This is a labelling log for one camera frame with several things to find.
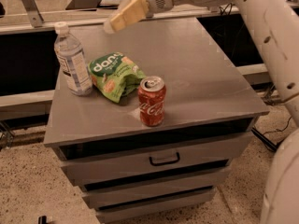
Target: chip bag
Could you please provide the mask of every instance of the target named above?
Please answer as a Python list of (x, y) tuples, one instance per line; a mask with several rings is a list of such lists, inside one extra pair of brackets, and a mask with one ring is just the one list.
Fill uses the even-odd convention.
[(115, 103), (135, 90), (145, 77), (134, 62), (119, 52), (92, 61), (88, 69), (93, 85)]

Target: plastic bottle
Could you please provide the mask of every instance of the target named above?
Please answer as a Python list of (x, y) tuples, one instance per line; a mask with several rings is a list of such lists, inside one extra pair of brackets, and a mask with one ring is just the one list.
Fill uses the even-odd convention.
[(55, 31), (58, 36), (54, 49), (68, 88), (76, 95), (88, 95), (93, 90), (93, 82), (81, 43), (69, 33), (69, 27), (64, 21), (55, 23)]

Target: bottle cap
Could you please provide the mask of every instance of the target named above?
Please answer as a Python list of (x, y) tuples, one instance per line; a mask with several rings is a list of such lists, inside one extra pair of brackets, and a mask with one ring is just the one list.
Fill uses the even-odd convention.
[(69, 33), (69, 27), (65, 21), (58, 21), (55, 23), (55, 31), (58, 35), (65, 35)]

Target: red soda can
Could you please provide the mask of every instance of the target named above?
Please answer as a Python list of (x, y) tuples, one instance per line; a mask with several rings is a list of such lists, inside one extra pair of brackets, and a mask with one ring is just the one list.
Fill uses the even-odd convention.
[(160, 77), (145, 77), (138, 88), (140, 119), (147, 126), (157, 126), (164, 120), (166, 86)]

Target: speckled floor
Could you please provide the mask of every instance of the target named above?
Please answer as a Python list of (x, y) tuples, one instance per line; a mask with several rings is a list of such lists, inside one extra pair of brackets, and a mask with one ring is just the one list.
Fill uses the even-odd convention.
[[(295, 125), (284, 106), (269, 106), (256, 127), (277, 143)], [(43, 146), (45, 127), (17, 131), (11, 149), (0, 152), (0, 223), (37, 224), (47, 216), (54, 224), (98, 224), (94, 211), (82, 201), (81, 192), (71, 186), (54, 152)], [(217, 187), (211, 202), (172, 211), (136, 217), (118, 224), (257, 224), (263, 189), (274, 154), (253, 138), (241, 157), (232, 163), (232, 172)]]

